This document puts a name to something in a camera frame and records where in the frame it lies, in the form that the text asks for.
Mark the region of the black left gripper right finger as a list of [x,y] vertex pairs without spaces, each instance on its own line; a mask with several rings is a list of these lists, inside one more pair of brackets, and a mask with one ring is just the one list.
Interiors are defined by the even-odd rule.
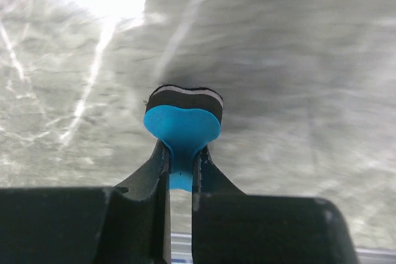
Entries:
[[194,162],[194,263],[358,263],[346,221],[319,197],[248,195],[204,148]]

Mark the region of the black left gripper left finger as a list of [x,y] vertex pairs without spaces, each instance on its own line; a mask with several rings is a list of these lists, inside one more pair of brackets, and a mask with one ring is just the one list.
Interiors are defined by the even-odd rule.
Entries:
[[169,263],[170,153],[118,185],[1,189],[2,263]]

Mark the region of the blue black whiteboard eraser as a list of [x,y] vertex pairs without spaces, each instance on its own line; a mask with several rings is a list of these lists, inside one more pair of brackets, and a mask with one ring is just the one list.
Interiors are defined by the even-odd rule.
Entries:
[[145,128],[170,151],[170,188],[192,191],[198,152],[218,138],[223,98],[207,87],[161,85],[149,96]]

